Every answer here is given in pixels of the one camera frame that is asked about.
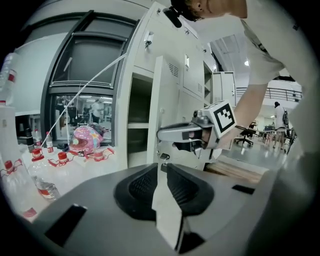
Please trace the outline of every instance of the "black hair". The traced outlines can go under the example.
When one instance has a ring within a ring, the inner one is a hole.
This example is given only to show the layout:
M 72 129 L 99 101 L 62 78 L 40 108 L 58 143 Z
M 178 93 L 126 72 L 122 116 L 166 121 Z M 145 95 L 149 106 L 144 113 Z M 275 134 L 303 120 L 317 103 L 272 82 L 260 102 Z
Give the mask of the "black hair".
M 176 10 L 177 15 L 182 15 L 187 20 L 196 22 L 202 18 L 191 8 L 192 0 L 171 0 L 172 7 Z

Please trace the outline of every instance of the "red bottle cap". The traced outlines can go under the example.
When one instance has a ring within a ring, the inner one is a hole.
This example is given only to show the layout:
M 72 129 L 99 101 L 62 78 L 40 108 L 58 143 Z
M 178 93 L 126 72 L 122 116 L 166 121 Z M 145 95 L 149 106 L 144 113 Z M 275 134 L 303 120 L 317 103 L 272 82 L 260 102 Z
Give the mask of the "red bottle cap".
M 12 166 L 13 166 L 13 164 L 12 164 L 12 162 L 11 162 L 10 160 L 8 160 L 8 161 L 6 161 L 6 162 L 4 163 L 4 168 L 5 168 L 6 170 L 10 170 L 10 169 L 12 168 Z
M 101 158 L 101 157 L 104 156 L 104 152 L 101 151 L 101 150 L 96 150 L 96 151 L 94 152 L 93 156 L 94 156 L 95 158 Z
M 59 160 L 65 160 L 67 159 L 67 153 L 66 152 L 59 152 L 58 153 Z
M 32 150 L 32 162 L 44 159 L 45 157 L 42 155 L 42 150 L 41 148 L 35 148 L 34 150 Z

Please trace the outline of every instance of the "pink helmet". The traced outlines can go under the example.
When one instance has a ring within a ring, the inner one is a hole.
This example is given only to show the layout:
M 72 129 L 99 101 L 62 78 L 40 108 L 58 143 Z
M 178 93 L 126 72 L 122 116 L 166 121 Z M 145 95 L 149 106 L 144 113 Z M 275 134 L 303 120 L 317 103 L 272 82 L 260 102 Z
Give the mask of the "pink helmet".
M 70 150 L 90 154 L 100 147 L 103 137 L 95 129 L 82 125 L 75 129 L 70 141 Z

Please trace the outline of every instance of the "railing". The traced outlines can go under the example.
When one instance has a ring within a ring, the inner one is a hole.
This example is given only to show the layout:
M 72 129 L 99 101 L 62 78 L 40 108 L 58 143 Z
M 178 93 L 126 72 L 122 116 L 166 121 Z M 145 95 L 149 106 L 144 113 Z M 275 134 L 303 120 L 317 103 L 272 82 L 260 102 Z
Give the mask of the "railing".
M 236 96 L 241 97 L 245 93 L 246 89 L 247 87 L 237 87 Z M 302 99 L 302 93 L 300 91 L 295 91 L 295 90 L 267 88 L 264 97 L 268 99 L 299 102 Z

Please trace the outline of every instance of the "cabinet vent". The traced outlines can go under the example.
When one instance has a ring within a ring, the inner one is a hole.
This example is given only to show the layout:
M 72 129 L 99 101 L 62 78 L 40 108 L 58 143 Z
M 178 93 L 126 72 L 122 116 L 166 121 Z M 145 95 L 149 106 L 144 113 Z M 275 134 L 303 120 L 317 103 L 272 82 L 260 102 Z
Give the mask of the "cabinet vent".
M 198 92 L 202 93 L 202 86 L 200 83 L 198 83 Z
M 172 75 L 174 75 L 175 77 L 179 77 L 179 68 L 177 68 L 175 65 L 172 65 L 171 63 L 169 63 L 169 68 L 170 71 L 172 73 Z

